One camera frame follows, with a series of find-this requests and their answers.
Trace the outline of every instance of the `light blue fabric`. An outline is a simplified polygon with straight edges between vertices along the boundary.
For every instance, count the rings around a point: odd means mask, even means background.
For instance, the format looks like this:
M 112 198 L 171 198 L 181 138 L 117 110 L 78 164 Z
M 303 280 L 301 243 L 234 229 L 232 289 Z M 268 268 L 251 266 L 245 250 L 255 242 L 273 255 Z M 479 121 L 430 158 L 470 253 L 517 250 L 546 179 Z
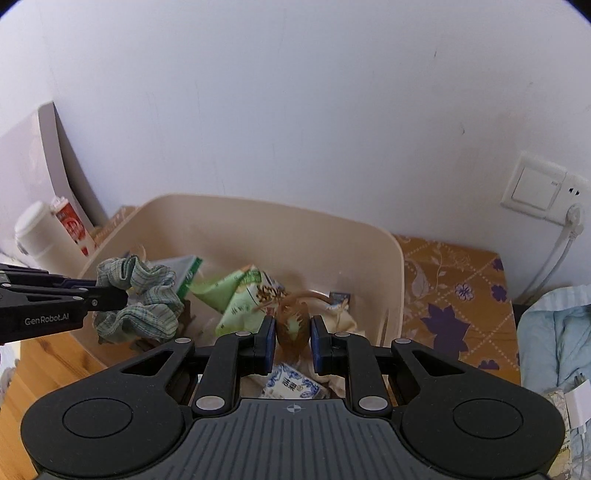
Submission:
M 591 285 L 558 288 L 544 295 L 521 317 L 517 341 L 525 388 L 540 394 L 557 387 L 568 392 L 578 372 L 591 380 Z M 571 448 L 575 456 L 581 454 L 575 431 Z

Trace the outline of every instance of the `purple flower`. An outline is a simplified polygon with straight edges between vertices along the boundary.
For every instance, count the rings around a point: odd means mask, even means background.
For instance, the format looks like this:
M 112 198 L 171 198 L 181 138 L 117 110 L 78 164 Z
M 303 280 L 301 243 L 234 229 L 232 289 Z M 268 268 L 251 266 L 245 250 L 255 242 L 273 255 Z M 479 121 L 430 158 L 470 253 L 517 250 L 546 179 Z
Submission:
M 478 365 L 478 368 L 480 368 L 481 370 L 500 370 L 501 367 L 499 367 L 499 364 L 496 363 L 494 360 L 483 360 L 482 362 L 480 362 L 480 365 Z
M 496 301 L 507 301 L 507 291 L 503 285 L 493 285 L 491 287 L 491 293 Z
M 421 318 L 429 332 L 435 334 L 433 348 L 441 353 L 458 359 L 460 352 L 467 352 L 468 346 L 464 342 L 469 323 L 465 323 L 456 318 L 451 305 L 443 310 L 439 307 L 429 304 L 429 317 Z
M 503 262 L 501 261 L 500 258 L 495 258 L 492 261 L 492 268 L 494 268 L 497 271 L 504 271 L 505 267 L 503 267 Z
M 459 283 L 456 285 L 456 295 L 460 300 L 471 300 L 474 298 L 474 290 L 467 283 Z

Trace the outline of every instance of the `white bottle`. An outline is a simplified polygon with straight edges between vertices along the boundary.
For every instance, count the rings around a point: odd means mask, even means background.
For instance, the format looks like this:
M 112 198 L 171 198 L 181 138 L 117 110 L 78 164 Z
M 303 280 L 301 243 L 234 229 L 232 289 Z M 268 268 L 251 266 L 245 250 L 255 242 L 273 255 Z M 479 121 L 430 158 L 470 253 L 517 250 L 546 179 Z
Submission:
M 19 248 L 42 269 L 74 278 L 82 272 L 87 258 L 48 204 L 35 202 L 25 210 L 14 234 Z

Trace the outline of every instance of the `crosshair symbol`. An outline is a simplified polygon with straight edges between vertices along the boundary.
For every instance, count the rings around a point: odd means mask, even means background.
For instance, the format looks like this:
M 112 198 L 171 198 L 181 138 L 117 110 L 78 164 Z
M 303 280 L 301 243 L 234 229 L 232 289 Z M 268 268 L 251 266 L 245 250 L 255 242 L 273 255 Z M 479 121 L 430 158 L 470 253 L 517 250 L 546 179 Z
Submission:
M 299 405 L 297 405 L 297 404 L 295 404 L 295 403 L 292 403 L 291 405 L 289 405 L 289 406 L 286 408 L 286 410 L 287 410 L 289 413 L 291 413 L 291 414 L 295 415 L 296 413 L 299 413 L 299 412 L 301 412 L 302 410 L 305 410 L 305 409 L 304 409 L 304 407 L 300 407 Z

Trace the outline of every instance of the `power outlet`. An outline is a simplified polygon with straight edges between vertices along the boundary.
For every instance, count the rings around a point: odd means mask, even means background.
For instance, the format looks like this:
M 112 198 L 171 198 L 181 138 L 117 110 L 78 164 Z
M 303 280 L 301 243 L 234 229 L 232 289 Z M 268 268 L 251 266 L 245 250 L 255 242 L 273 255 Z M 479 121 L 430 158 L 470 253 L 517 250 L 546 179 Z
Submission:
M 559 225 L 565 225 L 566 212 L 571 205 L 580 203 L 585 210 L 591 206 L 591 184 L 581 175 L 567 173 L 560 190 L 548 209 L 545 219 Z

